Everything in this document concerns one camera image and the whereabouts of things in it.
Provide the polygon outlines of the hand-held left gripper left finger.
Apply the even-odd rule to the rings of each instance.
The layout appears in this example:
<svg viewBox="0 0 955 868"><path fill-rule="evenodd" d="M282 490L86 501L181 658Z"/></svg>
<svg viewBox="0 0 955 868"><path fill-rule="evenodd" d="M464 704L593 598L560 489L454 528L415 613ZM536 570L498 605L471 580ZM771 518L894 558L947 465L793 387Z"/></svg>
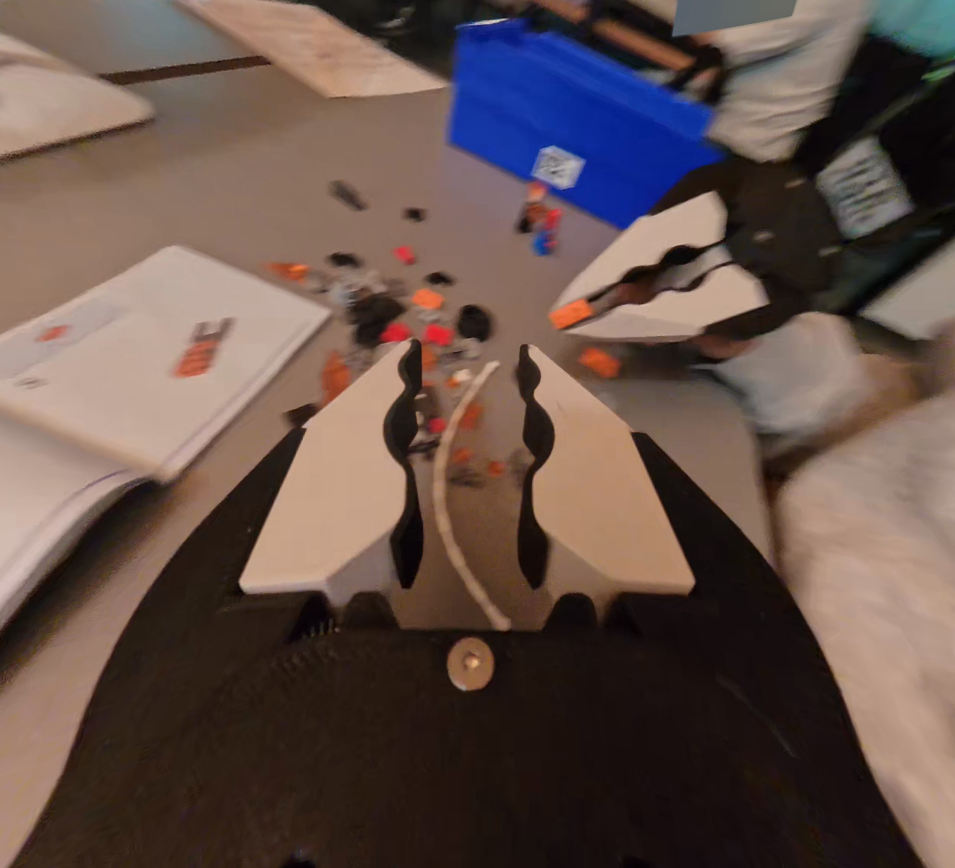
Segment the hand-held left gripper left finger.
<svg viewBox="0 0 955 868"><path fill-rule="evenodd" d="M422 345L397 344L304 425L240 575L248 597L317 593L340 613L409 590L424 553L412 443Z"/></svg>

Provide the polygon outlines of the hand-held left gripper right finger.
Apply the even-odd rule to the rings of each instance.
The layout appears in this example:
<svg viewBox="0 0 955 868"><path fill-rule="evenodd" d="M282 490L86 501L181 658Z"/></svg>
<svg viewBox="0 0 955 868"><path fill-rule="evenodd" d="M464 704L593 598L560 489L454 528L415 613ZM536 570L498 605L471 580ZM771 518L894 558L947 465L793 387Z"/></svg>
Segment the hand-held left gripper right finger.
<svg viewBox="0 0 955 868"><path fill-rule="evenodd" d="M518 527L529 586L595 609L689 596L695 576L627 423L534 345L521 346L516 377L532 457Z"/></svg>

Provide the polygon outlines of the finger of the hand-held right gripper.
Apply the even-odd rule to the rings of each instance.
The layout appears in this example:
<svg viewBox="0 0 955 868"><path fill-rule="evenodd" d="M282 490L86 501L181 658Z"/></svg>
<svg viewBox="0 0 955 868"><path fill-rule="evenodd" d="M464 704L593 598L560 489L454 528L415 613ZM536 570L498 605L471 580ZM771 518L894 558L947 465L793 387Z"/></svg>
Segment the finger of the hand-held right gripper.
<svg viewBox="0 0 955 868"><path fill-rule="evenodd" d="M589 300L633 270L662 272L672 289L687 286L729 263L724 246L728 208L718 193L704 193L655 215L635 220L554 302Z"/></svg>
<svg viewBox="0 0 955 868"><path fill-rule="evenodd" d="M758 277L738 265L721 265L694 289L669 289L645 304L618 305L567 325L566 333L604 342L673 343L768 304Z"/></svg>

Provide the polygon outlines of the pile of lego pieces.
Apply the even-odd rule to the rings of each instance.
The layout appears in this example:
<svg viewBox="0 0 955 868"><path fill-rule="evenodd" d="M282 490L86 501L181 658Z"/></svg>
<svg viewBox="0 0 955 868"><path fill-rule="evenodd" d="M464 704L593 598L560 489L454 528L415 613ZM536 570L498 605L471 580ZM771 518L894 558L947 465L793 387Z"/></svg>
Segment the pile of lego pieces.
<svg viewBox="0 0 955 868"><path fill-rule="evenodd" d="M388 277L356 253L334 251L321 264L267 262L269 276L304 294L325 300L344 327L344 343L328 352L320 366L318 397L286 412L295 430L368 373L389 352L407 341L421 345L421 389L415 399L416 427L411 454L435 461L439 444L462 406L457 443L451 445L447 480L478 489L510 477L519 487L530 468L530 455L519 446L505 459L478 455L477 434L484 406L475 390L485 369L486 343L461 340L456 329L460 307L448 300L456 283L437 270L418 284Z"/></svg>

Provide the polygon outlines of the flame lego minifigure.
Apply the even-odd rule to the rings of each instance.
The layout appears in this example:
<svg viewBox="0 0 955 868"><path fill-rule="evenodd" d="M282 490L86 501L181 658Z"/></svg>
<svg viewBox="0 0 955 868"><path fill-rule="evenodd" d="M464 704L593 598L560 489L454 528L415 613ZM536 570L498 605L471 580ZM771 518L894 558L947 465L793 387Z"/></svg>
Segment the flame lego minifigure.
<svg viewBox="0 0 955 868"><path fill-rule="evenodd" d="M549 193L545 183L537 180L529 182L516 223L516 231L519 234L535 234L543 230L551 210L548 203Z"/></svg>

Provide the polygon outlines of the lego instruction booklet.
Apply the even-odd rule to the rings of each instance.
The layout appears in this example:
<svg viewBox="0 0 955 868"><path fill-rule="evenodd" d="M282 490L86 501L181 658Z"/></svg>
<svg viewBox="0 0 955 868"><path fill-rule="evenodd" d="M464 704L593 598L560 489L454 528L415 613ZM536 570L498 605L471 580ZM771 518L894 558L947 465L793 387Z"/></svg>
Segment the lego instruction booklet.
<svg viewBox="0 0 955 868"><path fill-rule="evenodd" d="M176 480L330 316L169 246L3 332L2 629L114 504Z"/></svg>

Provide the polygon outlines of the blue plastic bin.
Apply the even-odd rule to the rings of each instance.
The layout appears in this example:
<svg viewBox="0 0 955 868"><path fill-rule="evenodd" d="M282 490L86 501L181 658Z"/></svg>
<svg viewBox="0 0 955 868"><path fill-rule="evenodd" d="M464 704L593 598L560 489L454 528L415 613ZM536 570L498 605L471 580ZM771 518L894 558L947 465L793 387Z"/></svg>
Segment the blue plastic bin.
<svg viewBox="0 0 955 868"><path fill-rule="evenodd" d="M619 229L723 158L708 106L521 19L458 27L452 92L450 145Z"/></svg>

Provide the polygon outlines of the wooden bench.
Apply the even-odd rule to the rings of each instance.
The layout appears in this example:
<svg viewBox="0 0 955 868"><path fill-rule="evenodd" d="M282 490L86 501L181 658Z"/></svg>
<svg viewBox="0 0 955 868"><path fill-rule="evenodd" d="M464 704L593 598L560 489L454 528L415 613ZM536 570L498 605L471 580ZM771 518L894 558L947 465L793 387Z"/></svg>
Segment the wooden bench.
<svg viewBox="0 0 955 868"><path fill-rule="evenodd" d="M673 38L666 22L627 0L487 1L538 26L558 26L585 45L622 53L653 70L680 75L712 68L707 47Z"/></svg>

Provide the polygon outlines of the person's white clothing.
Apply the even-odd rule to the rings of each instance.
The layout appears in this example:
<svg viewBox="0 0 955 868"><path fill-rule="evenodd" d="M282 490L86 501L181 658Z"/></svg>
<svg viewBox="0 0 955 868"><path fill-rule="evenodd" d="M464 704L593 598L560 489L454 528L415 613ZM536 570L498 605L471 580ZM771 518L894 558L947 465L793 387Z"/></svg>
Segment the person's white clothing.
<svg viewBox="0 0 955 868"><path fill-rule="evenodd" d="M954 397L806 463L781 568L877 784L927 866L954 865Z"/></svg>

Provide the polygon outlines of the pale wooden board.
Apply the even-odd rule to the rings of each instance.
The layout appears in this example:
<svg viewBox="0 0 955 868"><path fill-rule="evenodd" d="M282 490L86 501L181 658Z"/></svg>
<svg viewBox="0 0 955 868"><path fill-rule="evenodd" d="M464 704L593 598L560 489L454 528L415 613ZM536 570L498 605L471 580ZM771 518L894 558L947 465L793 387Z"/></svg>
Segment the pale wooden board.
<svg viewBox="0 0 955 868"><path fill-rule="evenodd" d="M280 0L171 0L326 98L433 93L447 80L315 6Z"/></svg>

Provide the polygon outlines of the white stand base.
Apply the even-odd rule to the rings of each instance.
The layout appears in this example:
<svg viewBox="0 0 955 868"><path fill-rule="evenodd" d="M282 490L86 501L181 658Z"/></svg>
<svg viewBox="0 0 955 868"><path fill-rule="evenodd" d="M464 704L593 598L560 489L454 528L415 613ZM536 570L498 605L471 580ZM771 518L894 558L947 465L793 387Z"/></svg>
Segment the white stand base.
<svg viewBox="0 0 955 868"><path fill-rule="evenodd" d="M144 125L155 114L126 88L1 35L3 161Z"/></svg>

